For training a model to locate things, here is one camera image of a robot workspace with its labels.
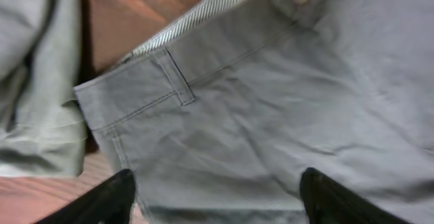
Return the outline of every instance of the gray pants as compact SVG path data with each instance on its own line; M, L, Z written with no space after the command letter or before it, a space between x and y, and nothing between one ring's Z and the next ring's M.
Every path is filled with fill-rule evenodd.
M434 65L420 51L434 30L411 7L418 26L378 33L379 17L410 18L406 1L247 0L76 94L114 169L135 171L151 223L306 223L298 184L312 166L428 224Z

